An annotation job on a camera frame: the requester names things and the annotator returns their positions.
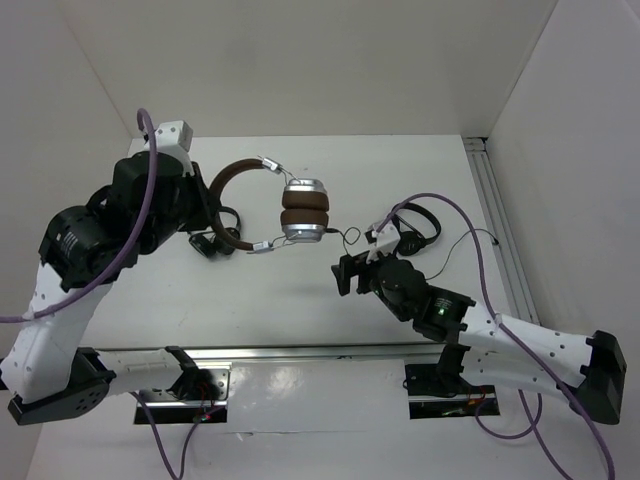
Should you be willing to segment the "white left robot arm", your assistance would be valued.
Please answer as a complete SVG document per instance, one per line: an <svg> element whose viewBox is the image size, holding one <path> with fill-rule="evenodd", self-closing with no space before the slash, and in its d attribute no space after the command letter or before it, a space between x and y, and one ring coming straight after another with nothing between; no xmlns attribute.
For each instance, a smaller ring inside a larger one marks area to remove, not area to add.
<svg viewBox="0 0 640 480"><path fill-rule="evenodd" d="M179 346L100 351L81 340L120 272L177 232L202 226L206 185L197 163L148 152L118 161L110 184L49 222L25 322L1 361L8 410L20 426L78 418L109 396L142 390L189 399L212 393L210 373Z"/></svg>

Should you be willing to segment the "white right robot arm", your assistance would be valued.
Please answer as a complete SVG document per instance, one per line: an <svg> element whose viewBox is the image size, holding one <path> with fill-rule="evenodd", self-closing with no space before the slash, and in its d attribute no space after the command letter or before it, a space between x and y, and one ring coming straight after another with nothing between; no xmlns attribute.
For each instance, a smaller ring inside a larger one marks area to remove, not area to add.
<svg viewBox="0 0 640 480"><path fill-rule="evenodd" d="M443 344L436 379L444 390L494 385L560 399L571 394L575 412L619 424L627 364L614 335L565 333L492 315L481 302L429 283L393 255L376 261L344 255L331 272L340 295L372 293L397 320Z"/></svg>

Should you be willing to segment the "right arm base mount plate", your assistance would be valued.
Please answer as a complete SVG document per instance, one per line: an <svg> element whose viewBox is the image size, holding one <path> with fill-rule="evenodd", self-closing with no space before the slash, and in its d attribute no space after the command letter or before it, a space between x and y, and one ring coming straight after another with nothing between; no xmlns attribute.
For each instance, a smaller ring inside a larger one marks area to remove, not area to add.
<svg viewBox="0 0 640 480"><path fill-rule="evenodd" d="M406 364L403 388L412 420L474 417L476 412L500 415L494 386L470 386L458 380L447 385L435 364Z"/></svg>

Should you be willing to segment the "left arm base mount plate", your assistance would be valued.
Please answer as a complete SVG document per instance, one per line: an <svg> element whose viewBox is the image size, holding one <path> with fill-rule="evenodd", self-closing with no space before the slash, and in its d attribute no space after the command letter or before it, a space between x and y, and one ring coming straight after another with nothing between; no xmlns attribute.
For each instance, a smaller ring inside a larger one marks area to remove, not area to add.
<svg viewBox="0 0 640 480"><path fill-rule="evenodd" d="M205 363L196 380L181 390L142 390L139 396L157 425L227 422L231 364Z"/></svg>

